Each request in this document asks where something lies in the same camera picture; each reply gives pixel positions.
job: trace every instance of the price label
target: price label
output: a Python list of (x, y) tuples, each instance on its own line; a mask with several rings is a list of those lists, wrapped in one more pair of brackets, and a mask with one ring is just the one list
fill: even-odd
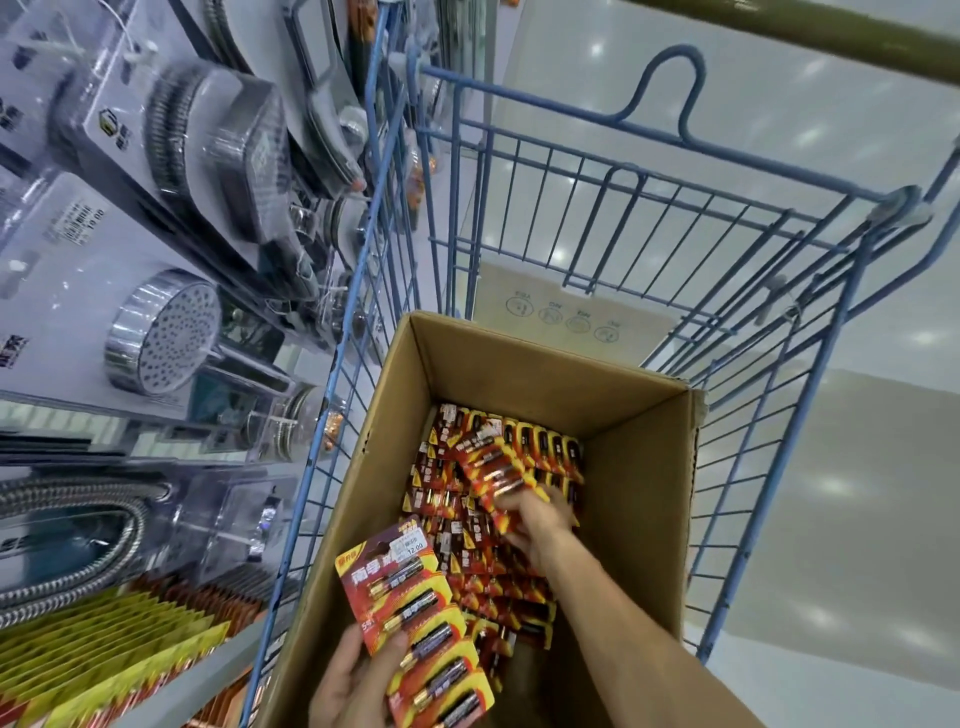
[(426, 548), (426, 538), (419, 529), (405, 533), (390, 543), (390, 558), (400, 562), (413, 558)]

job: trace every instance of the shower head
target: shower head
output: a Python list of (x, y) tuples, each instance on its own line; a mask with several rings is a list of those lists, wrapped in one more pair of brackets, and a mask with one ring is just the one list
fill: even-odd
[(269, 397), (289, 397), (297, 383), (220, 338), (221, 308), (209, 281), (167, 270), (141, 283), (120, 306), (104, 364), (118, 389), (158, 397), (204, 370)]
[(208, 281), (179, 270), (153, 276), (130, 294), (110, 328), (110, 383), (147, 396), (180, 389), (206, 362), (220, 316)]

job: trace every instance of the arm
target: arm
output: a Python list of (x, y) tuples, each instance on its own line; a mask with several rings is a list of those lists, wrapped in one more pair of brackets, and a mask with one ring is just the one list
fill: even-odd
[(529, 538), (513, 536), (511, 541), (550, 582), (613, 725), (694, 728), (714, 725), (720, 715), (730, 725), (761, 726), (607, 576), (570, 531), (563, 498), (550, 490), (549, 504), (527, 492), (498, 505), (520, 511)]

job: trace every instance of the store shelf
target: store shelf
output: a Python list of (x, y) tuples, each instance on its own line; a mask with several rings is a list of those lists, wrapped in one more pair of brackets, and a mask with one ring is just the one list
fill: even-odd
[(262, 621), (250, 625), (156, 695), (112, 723), (113, 727), (181, 728), (210, 698), (250, 668), (261, 634)]

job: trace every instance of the battery blister pack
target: battery blister pack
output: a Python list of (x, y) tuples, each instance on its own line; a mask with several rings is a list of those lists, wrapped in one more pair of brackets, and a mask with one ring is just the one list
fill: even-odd
[(371, 654), (400, 630), (409, 649), (388, 690), (398, 728), (466, 728), (493, 693), (460, 608), (415, 519), (337, 557), (347, 599)]

